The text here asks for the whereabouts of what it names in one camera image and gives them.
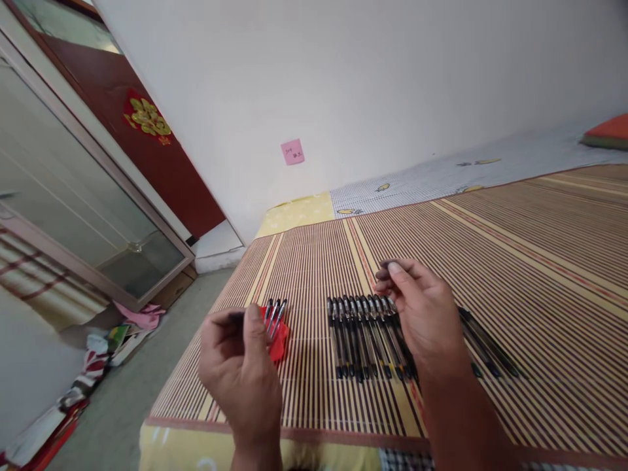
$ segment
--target red door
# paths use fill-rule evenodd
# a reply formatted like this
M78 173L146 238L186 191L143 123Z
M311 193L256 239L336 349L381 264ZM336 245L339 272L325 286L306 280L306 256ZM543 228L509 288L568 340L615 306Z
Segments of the red door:
M174 134L164 145L159 136L133 128L125 118L130 90L154 102L124 56L36 34L58 59L55 65L66 77L71 75L79 95L195 238L225 220Z

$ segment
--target door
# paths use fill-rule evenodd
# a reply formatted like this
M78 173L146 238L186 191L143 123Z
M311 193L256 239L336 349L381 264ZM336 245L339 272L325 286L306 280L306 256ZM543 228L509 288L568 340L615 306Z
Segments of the door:
M142 130L130 100L147 107L154 102L105 25L55 0L15 4L31 35L190 233L199 239L224 221L176 137L152 135L151 123L149 132Z
M193 254L2 34L0 54L0 226L139 310Z

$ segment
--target forearm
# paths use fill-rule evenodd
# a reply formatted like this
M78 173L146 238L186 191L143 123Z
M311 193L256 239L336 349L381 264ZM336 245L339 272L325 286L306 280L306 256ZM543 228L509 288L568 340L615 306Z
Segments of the forearm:
M514 470L513 446L466 352L421 365L425 423L439 470Z
M279 436L264 444L245 445L235 443L233 471L278 471L283 468Z

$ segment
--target person's left hand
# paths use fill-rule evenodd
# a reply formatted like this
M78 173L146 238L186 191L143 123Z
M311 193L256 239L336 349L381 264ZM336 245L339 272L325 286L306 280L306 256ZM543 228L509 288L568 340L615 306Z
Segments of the person's left hand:
M279 449L281 385L266 350L260 308L209 314L201 329L198 376L227 417L236 451Z

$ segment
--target person's right hand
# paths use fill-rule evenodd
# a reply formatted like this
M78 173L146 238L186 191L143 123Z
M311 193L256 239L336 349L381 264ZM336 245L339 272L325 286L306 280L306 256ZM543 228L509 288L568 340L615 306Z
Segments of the person's right hand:
M449 285L416 260L387 260L375 291L390 296L399 310L404 337L419 370L466 359L458 309Z

